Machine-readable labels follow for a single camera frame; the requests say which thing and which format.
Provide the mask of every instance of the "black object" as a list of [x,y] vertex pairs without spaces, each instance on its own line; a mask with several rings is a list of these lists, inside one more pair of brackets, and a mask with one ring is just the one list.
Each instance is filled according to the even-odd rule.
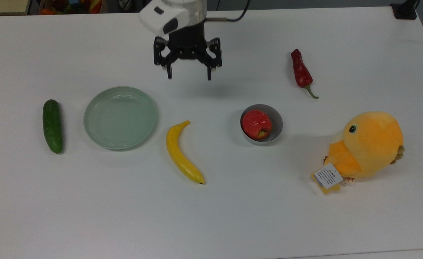
[[415,20],[417,14],[415,13],[414,5],[417,1],[407,0],[402,4],[390,4],[392,10],[394,10],[395,18],[398,20]]
[[[211,69],[222,66],[221,40],[219,38],[205,41],[205,21],[193,26],[188,26],[169,34],[169,41],[156,37],[154,40],[154,64],[167,69],[168,79],[171,79],[171,64],[177,59],[197,59],[207,66],[208,80],[211,80]],[[166,57],[162,57],[165,47],[170,49]],[[216,57],[212,58],[209,49]]]

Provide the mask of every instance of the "apple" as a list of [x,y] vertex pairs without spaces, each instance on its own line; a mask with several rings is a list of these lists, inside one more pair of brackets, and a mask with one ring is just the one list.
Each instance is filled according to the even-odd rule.
[[269,116],[261,110],[250,110],[245,113],[241,121],[244,133],[253,140],[262,140],[272,131]]

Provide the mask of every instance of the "banana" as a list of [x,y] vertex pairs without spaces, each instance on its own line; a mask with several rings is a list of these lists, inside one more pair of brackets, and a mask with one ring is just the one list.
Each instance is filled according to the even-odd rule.
[[175,162],[175,165],[181,170],[181,172],[187,176],[191,181],[205,184],[205,180],[200,171],[195,167],[185,156],[182,154],[181,149],[178,145],[178,138],[182,130],[190,124],[190,121],[184,121],[178,125],[174,125],[168,130],[167,133],[167,150],[170,154],[171,160]]

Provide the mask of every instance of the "plate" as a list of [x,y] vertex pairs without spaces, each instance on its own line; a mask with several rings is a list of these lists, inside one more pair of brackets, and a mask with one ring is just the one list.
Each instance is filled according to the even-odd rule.
[[157,111],[152,99],[133,87],[114,87],[98,94],[85,110],[85,131],[95,143],[112,150],[142,143],[154,129]]

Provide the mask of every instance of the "green cucumber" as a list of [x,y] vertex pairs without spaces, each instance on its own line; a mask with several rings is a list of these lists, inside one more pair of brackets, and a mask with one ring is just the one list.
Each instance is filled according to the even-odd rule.
[[51,151],[59,154],[63,151],[63,129],[61,128],[60,105],[55,100],[48,100],[42,110],[43,134]]

